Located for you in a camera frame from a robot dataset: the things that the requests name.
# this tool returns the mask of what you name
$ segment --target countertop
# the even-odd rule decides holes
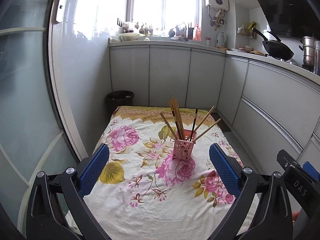
[[[289,70],[293,73],[296,73],[313,83],[320,86],[320,76],[317,76],[316,74],[313,74],[312,72],[305,70],[301,67],[298,67],[296,65],[292,65],[290,63],[280,61],[271,57],[264,57],[259,56],[251,53],[245,53],[245,52],[237,52],[237,51],[225,51],[223,49],[217,49],[214,47],[208,47],[204,45],[194,44],[194,43],[187,43],[187,42],[178,42],[178,41],[125,41],[125,42],[114,42],[108,43],[109,47],[120,47],[120,46],[139,46],[139,45],[158,45],[158,46],[174,46],[174,47],[183,47],[183,48],[190,48],[190,49],[200,49],[200,50],[206,50],[206,51],[212,51],[221,53],[223,55],[233,55],[237,57],[242,57],[246,59],[252,59],[256,61],[265,62],[268,64],[272,64],[275,66],[278,66],[280,68]]]

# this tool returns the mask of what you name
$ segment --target silver bolt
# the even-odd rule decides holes
[[[249,167],[245,167],[245,168],[243,169],[243,171],[244,171],[244,173],[246,173],[246,174],[251,174],[251,173],[252,173],[252,169],[249,168]]]
[[[274,174],[273,174],[276,178],[281,178],[281,173],[280,172],[275,172]]]
[[[66,170],[67,174],[72,174],[74,172],[75,172],[75,168],[73,168],[73,167],[67,168],[67,170]]]
[[[38,172],[37,177],[38,177],[38,178],[41,178],[41,177],[43,177],[43,175],[44,175],[44,172],[43,172],[43,171],[40,171],[40,172]]]

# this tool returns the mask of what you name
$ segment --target wok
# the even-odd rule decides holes
[[[276,38],[276,41],[268,40],[266,36],[264,36],[256,28],[253,28],[252,30],[263,38],[263,42],[262,42],[263,47],[266,49],[266,51],[271,57],[280,58],[285,61],[293,57],[294,53],[292,52],[292,50],[287,45],[282,43],[281,39],[279,39],[279,37],[275,35],[272,31],[268,31],[268,32]]]

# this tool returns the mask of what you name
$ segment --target black range hood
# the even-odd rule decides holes
[[[320,39],[320,0],[258,0],[277,35]]]

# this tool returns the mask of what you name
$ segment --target pan handle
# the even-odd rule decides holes
[[[258,35],[260,35],[263,39],[264,39],[264,41],[268,41],[268,39],[266,38],[266,36],[264,36],[260,31],[258,31],[256,28],[252,28],[252,30],[254,31],[254,32],[256,32]]]
[[[276,38],[277,41],[281,42],[281,39],[273,32],[273,31],[268,31],[272,36]]]

